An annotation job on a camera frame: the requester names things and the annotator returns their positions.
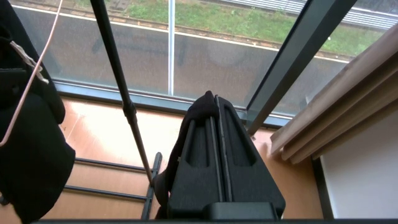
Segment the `white vertical pole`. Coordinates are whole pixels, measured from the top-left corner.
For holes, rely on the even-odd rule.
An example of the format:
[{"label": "white vertical pole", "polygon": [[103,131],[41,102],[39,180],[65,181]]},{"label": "white vertical pole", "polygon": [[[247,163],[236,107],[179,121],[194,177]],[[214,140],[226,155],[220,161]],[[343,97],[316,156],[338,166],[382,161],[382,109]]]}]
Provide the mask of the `white vertical pole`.
[{"label": "white vertical pole", "polygon": [[175,0],[169,0],[169,95],[174,95]]}]

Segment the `glass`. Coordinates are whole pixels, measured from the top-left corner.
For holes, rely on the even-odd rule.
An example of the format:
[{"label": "glass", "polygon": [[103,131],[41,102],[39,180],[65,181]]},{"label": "glass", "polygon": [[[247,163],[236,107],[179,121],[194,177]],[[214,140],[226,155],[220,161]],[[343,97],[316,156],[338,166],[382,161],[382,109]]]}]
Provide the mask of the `glass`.
[{"label": "glass", "polygon": [[[364,11],[377,7],[382,12],[395,12],[395,15]],[[353,20],[350,19],[358,14],[361,14],[361,20],[366,23],[352,23]],[[358,0],[296,79],[273,113],[286,116],[299,113],[347,63],[377,41],[388,27],[393,26],[397,22],[396,17],[398,1]]]},{"label": "glass", "polygon": [[[59,0],[10,2],[40,53]],[[128,18],[131,5],[114,2],[105,0],[128,87],[167,94],[167,32],[141,26]],[[57,80],[116,87],[90,0],[64,0],[62,13],[44,59],[49,74]]]},{"label": "glass", "polygon": [[287,13],[291,1],[281,2],[281,9],[265,10],[176,1],[174,95],[195,99],[211,90],[246,107],[303,6]]}]

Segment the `beige curtain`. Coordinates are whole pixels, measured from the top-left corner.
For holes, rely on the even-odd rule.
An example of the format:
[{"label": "beige curtain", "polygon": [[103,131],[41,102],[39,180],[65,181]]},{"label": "beige curtain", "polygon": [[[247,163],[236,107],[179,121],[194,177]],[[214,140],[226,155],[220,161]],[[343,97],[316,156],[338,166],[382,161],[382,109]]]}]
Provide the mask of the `beige curtain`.
[{"label": "beige curtain", "polygon": [[296,164],[346,141],[397,109],[398,25],[352,60],[271,136],[271,153]]}]

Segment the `floor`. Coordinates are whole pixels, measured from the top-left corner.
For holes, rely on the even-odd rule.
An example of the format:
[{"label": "floor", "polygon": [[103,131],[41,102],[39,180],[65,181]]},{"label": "floor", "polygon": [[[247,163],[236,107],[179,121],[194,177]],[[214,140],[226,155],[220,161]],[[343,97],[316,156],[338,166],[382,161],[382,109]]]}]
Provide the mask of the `floor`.
[{"label": "floor", "polygon": [[[77,157],[142,166],[120,107],[70,98],[63,101],[67,115],[60,127]],[[164,169],[182,117],[146,110],[139,110],[137,117],[149,164],[152,166],[155,154],[161,152]],[[254,144],[286,200],[284,218],[323,218],[311,161],[293,166],[272,158],[268,153],[272,133],[260,129]],[[68,185],[145,195],[148,180],[145,174],[75,164]],[[64,191],[43,218],[140,218],[143,206],[142,202],[132,200]],[[158,207],[154,200],[151,218]],[[11,205],[0,207],[0,217],[2,223],[19,223]]]}]

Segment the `white wall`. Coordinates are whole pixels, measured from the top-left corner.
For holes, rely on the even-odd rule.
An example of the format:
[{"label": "white wall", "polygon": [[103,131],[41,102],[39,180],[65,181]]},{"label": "white wall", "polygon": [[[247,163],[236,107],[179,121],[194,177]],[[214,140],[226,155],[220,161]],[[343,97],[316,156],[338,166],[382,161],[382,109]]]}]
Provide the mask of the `white wall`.
[{"label": "white wall", "polygon": [[335,218],[398,218],[398,111],[321,161]]}]

